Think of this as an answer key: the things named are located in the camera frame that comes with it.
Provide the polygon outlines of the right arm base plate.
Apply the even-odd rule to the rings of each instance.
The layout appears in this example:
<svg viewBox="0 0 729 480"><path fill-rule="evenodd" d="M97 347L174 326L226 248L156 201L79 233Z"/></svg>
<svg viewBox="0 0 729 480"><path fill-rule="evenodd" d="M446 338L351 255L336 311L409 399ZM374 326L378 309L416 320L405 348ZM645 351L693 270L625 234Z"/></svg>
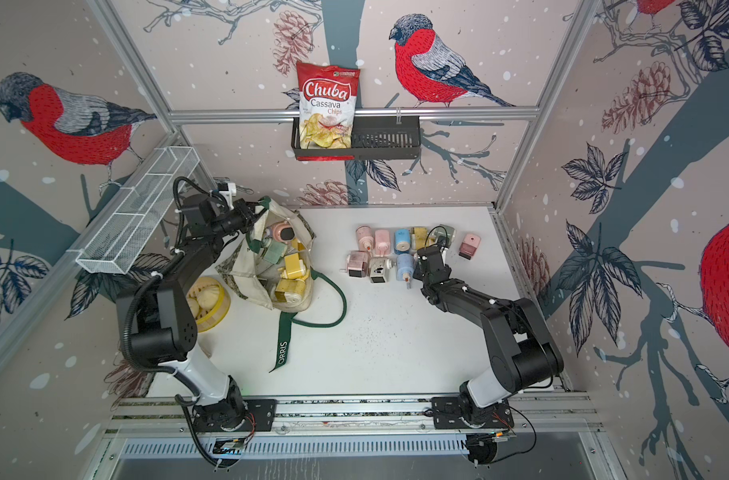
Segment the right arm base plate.
<svg viewBox="0 0 729 480"><path fill-rule="evenodd" d="M438 430L498 429L510 430L514 425L512 409L506 402L478 407L466 395L433 397L424 411Z"/></svg>

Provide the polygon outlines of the pink black-faced pencil sharpener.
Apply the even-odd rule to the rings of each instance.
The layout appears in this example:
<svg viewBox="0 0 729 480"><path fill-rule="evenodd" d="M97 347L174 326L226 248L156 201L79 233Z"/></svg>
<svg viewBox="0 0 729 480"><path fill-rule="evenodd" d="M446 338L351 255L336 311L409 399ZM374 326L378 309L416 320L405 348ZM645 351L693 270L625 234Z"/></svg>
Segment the pink black-faced pencil sharpener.
<svg viewBox="0 0 729 480"><path fill-rule="evenodd" d="M346 256L346 265L342 273L354 278L367 278L370 274L371 256L368 251L351 251Z"/></svg>

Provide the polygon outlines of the red Chuba cassava chips bag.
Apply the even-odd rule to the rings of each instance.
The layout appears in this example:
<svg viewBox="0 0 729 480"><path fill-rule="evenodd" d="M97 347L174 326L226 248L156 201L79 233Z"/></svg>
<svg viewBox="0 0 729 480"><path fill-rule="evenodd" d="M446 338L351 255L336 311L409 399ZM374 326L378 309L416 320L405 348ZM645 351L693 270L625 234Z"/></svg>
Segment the red Chuba cassava chips bag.
<svg viewBox="0 0 729 480"><path fill-rule="evenodd" d="M360 70L298 62L298 127L294 150L310 161L353 160L352 130Z"/></svg>

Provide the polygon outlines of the yellow bowl with buns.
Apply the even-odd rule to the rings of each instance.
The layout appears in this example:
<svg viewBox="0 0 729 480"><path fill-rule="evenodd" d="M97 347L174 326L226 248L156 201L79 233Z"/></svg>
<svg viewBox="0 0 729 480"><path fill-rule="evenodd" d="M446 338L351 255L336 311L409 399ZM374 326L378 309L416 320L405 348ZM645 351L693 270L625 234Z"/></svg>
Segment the yellow bowl with buns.
<svg viewBox="0 0 729 480"><path fill-rule="evenodd" d="M186 301L194 315L198 333L216 327L230 310L230 295L218 280L204 276L198 278L188 293Z"/></svg>

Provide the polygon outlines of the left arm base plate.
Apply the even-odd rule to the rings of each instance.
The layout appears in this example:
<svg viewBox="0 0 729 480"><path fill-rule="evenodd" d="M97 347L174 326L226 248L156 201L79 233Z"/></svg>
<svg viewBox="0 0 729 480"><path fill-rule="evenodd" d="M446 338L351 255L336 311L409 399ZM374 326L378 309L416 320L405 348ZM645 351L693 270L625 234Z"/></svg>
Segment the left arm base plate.
<svg viewBox="0 0 729 480"><path fill-rule="evenodd" d="M194 406L194 429L198 433L270 432L276 416L276 399L244 400L236 408L228 400Z"/></svg>

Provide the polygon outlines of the cream pencil sharpener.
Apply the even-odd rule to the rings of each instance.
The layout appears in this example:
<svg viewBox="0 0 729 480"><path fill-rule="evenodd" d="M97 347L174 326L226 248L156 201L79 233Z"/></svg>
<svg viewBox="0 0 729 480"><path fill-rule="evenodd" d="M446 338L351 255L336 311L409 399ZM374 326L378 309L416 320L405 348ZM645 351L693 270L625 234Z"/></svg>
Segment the cream pencil sharpener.
<svg viewBox="0 0 729 480"><path fill-rule="evenodd" d="M394 267L394 261L388 257L375 257L370 261L370 280L374 284L387 283Z"/></svg>

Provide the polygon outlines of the cream green-handled tote bag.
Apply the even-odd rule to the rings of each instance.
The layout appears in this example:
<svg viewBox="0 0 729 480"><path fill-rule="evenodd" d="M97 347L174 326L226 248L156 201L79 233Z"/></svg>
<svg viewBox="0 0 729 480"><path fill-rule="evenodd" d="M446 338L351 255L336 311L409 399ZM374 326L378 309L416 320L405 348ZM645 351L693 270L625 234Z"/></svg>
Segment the cream green-handled tote bag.
<svg viewBox="0 0 729 480"><path fill-rule="evenodd" d="M348 299L346 299L344 291L334 281L312 266L312 246L314 246L316 233L312 231L302 214L280 205L278 201L270 197L258 200L258 204L262 206L262 218L244 236L244 239L236 246L236 250L228 254L224 260L218 262L214 269L222 277L222 280L226 281L228 287L238 294L238 297L268 310L280 312L278 338L276 338L276 360L274 360L274 369L278 370L288 362L290 342L292 342L292 328L296 325L312 329L326 329L338 326L346 319L346 314L348 314ZM286 244L288 245L286 255L300 254L300 258L306 262L306 266L310 269L306 274L306 278L302 279L306 281L306 296L300 304L296 305L280 303L274 297L276 284L282 279L280 277L280 268L284 266L284 259L278 265L272 265L262 260L264 246L271 239L274 240L272 234L270 234L270 226L283 221L290 222L290 225L294 227L294 232L296 232L296 238L290 244ZM298 314L310 307L312 298L314 298L314 284L318 280L328 284L340 296L340 301L342 301L340 316L332 322L310 322L298 318Z"/></svg>

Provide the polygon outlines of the pink dark-faced pencil sharpener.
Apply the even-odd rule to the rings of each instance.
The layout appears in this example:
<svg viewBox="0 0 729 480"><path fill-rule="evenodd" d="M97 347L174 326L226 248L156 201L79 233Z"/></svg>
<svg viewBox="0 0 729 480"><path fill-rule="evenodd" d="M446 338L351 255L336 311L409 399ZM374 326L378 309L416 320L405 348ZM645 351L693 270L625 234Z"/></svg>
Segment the pink dark-faced pencil sharpener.
<svg viewBox="0 0 729 480"><path fill-rule="evenodd" d="M290 244L290 242L296 238L294 227L292 227L288 221L272 224L272 226L270 226L270 234L272 234L272 238L274 238L274 240L284 244Z"/></svg>

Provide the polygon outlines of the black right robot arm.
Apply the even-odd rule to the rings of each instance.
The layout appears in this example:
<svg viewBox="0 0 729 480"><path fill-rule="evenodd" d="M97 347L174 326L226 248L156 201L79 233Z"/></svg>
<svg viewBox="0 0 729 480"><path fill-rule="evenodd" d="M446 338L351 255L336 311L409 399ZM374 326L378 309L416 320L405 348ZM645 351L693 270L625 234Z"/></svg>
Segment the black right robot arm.
<svg viewBox="0 0 729 480"><path fill-rule="evenodd" d="M474 290L452 276L438 245L420 249L417 264L424 298L484 333L489 367L460 387L460 410L466 422L483 424L503 401L563 373L563 356L535 302L496 298Z"/></svg>

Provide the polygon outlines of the pink square pencil sharpener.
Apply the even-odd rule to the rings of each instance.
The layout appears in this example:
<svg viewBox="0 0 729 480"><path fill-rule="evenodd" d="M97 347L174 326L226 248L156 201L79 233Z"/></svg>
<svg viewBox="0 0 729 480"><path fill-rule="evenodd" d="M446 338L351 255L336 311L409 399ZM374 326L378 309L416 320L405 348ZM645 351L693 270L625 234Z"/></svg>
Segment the pink square pencil sharpener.
<svg viewBox="0 0 729 480"><path fill-rule="evenodd" d="M468 233L459 248L459 256L466 260L472 260L481 245L480 236L474 233Z"/></svg>

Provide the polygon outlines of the light blue pencil sharpener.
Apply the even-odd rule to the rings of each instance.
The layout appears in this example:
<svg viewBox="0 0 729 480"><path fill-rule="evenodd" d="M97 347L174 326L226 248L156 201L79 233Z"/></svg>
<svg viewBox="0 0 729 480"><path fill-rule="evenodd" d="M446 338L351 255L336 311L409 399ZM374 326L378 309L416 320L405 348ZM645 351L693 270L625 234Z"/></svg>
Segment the light blue pencil sharpener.
<svg viewBox="0 0 729 480"><path fill-rule="evenodd" d="M415 258L410 253L400 253L397 256L397 280L411 288L415 273Z"/></svg>

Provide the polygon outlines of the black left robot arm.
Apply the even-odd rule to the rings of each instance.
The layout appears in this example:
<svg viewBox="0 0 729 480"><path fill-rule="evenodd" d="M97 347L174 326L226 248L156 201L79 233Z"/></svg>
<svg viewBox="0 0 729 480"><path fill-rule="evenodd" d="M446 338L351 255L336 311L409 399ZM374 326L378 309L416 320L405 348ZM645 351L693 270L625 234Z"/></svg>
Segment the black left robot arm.
<svg viewBox="0 0 729 480"><path fill-rule="evenodd" d="M120 352L134 370L170 374L186 386L192 397L178 396L176 402L188 417L198 417L208 427L236 428L248 409L236 381L198 346L188 292L222 250L250 233L268 208L242 199L228 203L220 192L184 176L172 182L172 196L180 220L174 256L142 285L118 296Z"/></svg>

